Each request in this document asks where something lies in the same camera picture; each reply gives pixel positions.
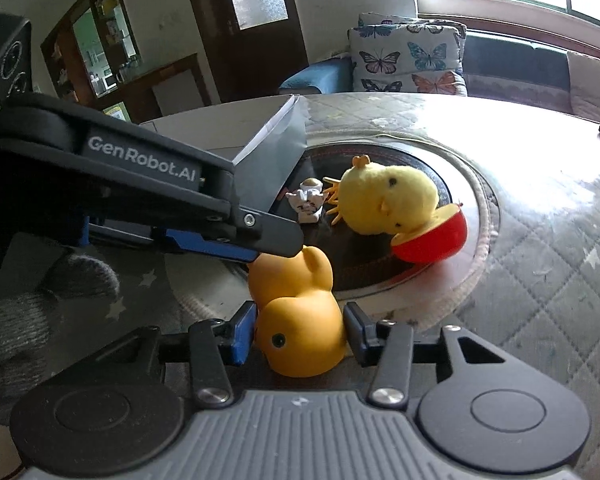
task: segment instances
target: window sill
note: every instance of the window sill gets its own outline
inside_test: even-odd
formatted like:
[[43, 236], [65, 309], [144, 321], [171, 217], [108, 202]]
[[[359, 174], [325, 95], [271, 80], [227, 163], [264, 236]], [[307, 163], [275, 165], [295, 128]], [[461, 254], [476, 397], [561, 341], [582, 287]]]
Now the window sill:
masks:
[[470, 16], [545, 30], [600, 49], [600, 27], [559, 10], [516, 0], [417, 0], [418, 13]]

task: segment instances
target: paper box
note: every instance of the paper box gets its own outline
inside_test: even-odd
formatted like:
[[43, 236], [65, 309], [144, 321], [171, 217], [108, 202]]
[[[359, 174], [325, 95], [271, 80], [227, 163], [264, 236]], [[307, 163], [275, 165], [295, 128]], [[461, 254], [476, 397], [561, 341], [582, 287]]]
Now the paper box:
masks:
[[271, 96], [196, 108], [142, 126], [232, 160], [240, 204], [266, 212], [306, 149], [307, 117], [304, 97]]

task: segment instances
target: white figurine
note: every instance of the white figurine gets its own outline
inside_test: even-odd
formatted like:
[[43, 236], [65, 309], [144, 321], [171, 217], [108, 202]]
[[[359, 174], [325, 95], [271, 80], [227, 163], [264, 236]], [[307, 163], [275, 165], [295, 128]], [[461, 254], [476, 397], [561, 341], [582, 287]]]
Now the white figurine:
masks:
[[315, 224], [322, 213], [324, 195], [322, 183], [317, 178], [308, 178], [300, 184], [300, 189], [286, 194], [291, 207], [298, 213], [298, 223]]

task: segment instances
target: yellow plush chick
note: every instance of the yellow plush chick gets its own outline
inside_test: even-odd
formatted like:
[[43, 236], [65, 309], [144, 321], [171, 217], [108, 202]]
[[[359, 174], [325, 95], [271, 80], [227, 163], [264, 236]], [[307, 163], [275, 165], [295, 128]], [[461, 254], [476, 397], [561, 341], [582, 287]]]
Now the yellow plush chick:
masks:
[[337, 214], [332, 225], [343, 219], [361, 235], [408, 233], [426, 224], [440, 197], [433, 181], [409, 166], [382, 166], [368, 155], [355, 156], [352, 168], [325, 190], [328, 214]]
[[305, 246], [293, 258], [261, 254], [249, 265], [258, 306], [255, 344], [273, 371], [312, 377], [342, 360], [346, 334], [332, 287], [331, 264], [317, 247]]

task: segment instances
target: duck eye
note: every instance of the duck eye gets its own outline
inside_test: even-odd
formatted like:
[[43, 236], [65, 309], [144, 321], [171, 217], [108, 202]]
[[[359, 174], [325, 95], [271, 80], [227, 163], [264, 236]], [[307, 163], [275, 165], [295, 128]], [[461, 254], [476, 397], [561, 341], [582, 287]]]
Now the duck eye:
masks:
[[286, 343], [284, 334], [274, 334], [271, 336], [271, 344], [276, 348], [282, 348]]

